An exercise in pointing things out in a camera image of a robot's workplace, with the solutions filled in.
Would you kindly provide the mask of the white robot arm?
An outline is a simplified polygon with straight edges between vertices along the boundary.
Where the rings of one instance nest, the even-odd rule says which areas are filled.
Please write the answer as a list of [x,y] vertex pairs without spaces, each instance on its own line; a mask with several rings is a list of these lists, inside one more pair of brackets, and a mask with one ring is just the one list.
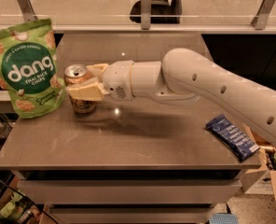
[[193,50],[172,49],[161,62],[95,64],[89,71],[92,78],[66,88],[70,96],[90,101],[101,101],[106,95],[119,101],[145,97],[171,105],[185,105],[202,96],[276,146],[276,91]]

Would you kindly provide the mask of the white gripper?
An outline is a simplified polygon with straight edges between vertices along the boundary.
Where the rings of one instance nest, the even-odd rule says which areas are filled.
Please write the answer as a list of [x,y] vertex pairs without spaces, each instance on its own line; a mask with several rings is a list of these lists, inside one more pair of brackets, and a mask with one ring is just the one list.
[[131,92],[131,67],[133,61],[118,61],[108,66],[107,63],[87,65],[91,77],[103,77],[103,83],[94,81],[66,87],[67,93],[74,99],[86,101],[102,101],[105,95],[114,100],[129,101],[133,99]]

